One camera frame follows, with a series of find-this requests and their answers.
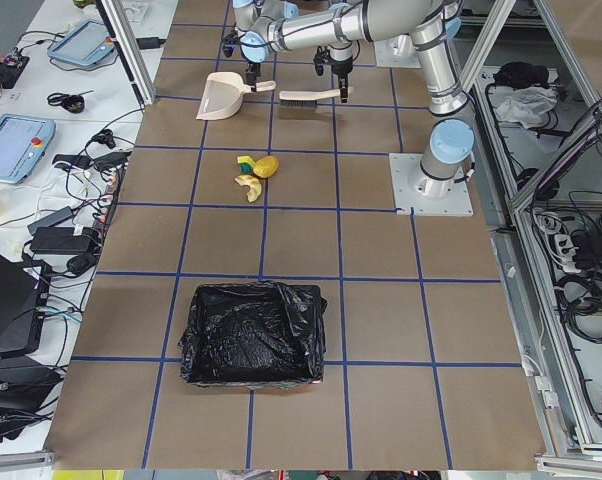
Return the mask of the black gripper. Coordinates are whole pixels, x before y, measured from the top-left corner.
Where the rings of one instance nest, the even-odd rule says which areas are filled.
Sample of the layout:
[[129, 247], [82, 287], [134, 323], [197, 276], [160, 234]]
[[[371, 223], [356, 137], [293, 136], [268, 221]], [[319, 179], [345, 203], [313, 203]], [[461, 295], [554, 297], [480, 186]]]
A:
[[249, 61], [245, 70], [246, 84], [251, 92], [257, 91], [257, 82], [261, 77], [261, 64], [272, 54], [271, 40], [267, 33], [255, 30], [246, 31], [240, 38], [241, 51]]
[[347, 103], [350, 95], [348, 75], [353, 70], [353, 48], [318, 46], [313, 57], [313, 64], [317, 76], [322, 76], [325, 66], [330, 64], [332, 74], [339, 75], [340, 102]]

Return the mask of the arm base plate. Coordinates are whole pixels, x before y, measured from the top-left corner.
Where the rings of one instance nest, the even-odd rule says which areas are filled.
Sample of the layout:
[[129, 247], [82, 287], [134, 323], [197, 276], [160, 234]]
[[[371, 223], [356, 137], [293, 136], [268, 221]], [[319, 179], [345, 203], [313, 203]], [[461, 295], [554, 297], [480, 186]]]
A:
[[399, 35], [374, 43], [377, 67], [419, 69], [416, 49], [409, 35]]
[[421, 169], [422, 154], [391, 153], [390, 174], [398, 215], [470, 217], [474, 211], [461, 165], [455, 176], [434, 180]]

